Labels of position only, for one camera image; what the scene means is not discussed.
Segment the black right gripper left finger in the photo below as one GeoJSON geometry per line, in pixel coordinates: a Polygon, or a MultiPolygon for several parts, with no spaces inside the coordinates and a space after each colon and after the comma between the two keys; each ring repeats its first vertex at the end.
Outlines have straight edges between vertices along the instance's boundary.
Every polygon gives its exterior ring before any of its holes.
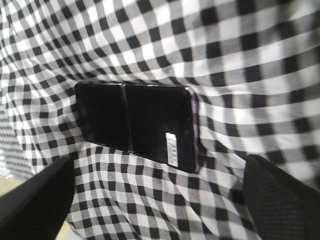
{"type": "Polygon", "coordinates": [[[2,240],[54,240],[75,194],[74,160],[55,160],[0,198],[2,240]]]}

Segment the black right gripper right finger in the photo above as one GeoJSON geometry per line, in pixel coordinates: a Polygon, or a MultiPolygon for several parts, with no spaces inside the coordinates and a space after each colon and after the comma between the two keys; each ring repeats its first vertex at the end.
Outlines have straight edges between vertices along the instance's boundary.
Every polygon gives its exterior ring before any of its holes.
{"type": "Polygon", "coordinates": [[[318,240],[320,193],[258,155],[250,155],[243,197],[263,240],[318,240]]]}

